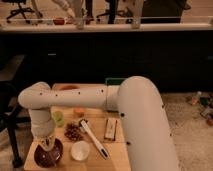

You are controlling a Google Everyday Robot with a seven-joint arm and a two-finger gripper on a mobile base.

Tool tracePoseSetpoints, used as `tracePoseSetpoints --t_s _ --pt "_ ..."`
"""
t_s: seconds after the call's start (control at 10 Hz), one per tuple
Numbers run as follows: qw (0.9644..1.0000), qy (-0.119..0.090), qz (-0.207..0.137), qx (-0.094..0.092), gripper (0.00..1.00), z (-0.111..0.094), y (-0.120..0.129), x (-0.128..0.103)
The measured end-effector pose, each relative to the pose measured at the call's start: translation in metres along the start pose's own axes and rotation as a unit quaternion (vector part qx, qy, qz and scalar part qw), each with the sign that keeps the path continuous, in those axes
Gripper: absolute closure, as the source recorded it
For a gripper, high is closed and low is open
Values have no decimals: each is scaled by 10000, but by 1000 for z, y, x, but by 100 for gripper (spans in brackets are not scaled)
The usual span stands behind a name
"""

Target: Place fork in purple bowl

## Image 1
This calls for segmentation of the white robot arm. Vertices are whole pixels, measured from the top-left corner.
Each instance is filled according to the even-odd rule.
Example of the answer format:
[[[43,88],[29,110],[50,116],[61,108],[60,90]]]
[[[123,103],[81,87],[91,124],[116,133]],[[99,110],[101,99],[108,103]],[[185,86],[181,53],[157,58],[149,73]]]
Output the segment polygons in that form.
[[[55,129],[53,106],[96,108],[119,113],[133,171],[181,171],[164,103],[148,78],[132,76],[117,85],[53,90],[37,82],[18,96],[27,109],[34,137],[46,138]]]

